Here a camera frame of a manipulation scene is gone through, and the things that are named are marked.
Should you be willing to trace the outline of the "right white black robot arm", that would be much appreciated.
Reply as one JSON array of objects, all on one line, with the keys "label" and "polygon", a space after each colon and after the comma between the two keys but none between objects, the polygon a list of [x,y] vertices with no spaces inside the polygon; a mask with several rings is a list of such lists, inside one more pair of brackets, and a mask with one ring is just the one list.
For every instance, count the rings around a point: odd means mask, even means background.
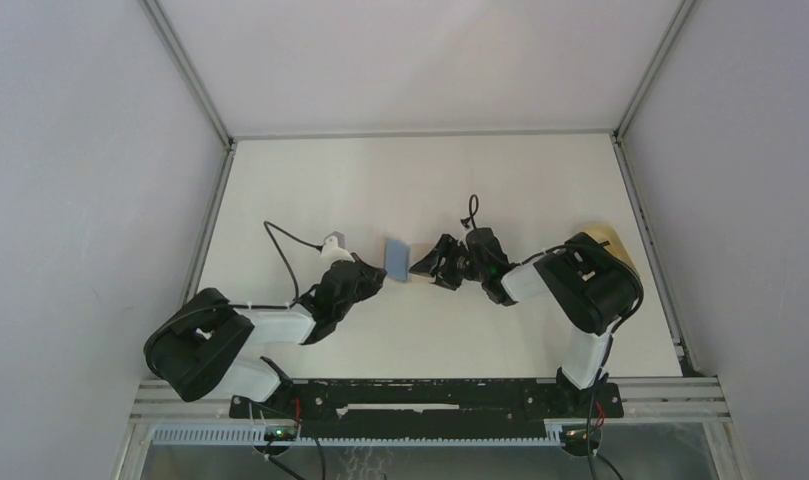
[{"label": "right white black robot arm", "polygon": [[558,369],[559,406],[585,415],[598,400],[614,333],[644,301],[644,287],[618,233],[606,224],[580,230],[565,242],[513,262],[488,227],[449,234],[408,269],[437,286],[458,289],[465,280],[481,285],[502,306],[550,294],[572,324],[567,356]]}]

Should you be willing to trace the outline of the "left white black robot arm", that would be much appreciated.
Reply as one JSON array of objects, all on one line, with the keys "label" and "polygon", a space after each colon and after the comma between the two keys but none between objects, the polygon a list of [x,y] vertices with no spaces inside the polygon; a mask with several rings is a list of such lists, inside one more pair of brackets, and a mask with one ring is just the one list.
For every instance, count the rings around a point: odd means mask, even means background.
[{"label": "left white black robot arm", "polygon": [[253,357],[253,349],[325,339],[355,304],[380,291],[386,276],[359,258],[337,260],[295,304],[275,308],[233,304],[206,288],[151,334],[143,347],[146,364],[185,402],[222,392],[281,416],[293,401],[288,377],[272,360]]}]

